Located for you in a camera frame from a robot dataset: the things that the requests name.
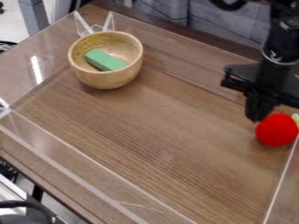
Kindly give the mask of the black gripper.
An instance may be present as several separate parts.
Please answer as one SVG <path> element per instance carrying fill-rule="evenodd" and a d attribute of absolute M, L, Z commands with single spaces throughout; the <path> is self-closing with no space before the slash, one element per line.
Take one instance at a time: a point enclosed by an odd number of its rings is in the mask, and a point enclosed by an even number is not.
<path fill-rule="evenodd" d="M 228 65 L 224 73 L 220 85 L 246 94 L 246 117 L 252 123 L 263 121 L 278 104 L 299 109 L 299 77 L 288 66 Z"/>

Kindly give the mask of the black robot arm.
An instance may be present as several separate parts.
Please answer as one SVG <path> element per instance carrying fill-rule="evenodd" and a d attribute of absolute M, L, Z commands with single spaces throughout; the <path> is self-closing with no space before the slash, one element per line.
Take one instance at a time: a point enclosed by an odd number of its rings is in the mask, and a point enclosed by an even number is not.
<path fill-rule="evenodd" d="M 271 27 L 255 64 L 227 65 L 220 85 L 246 96 L 246 117 L 263 121 L 279 105 L 299 109 L 299 0 L 272 0 Z"/>

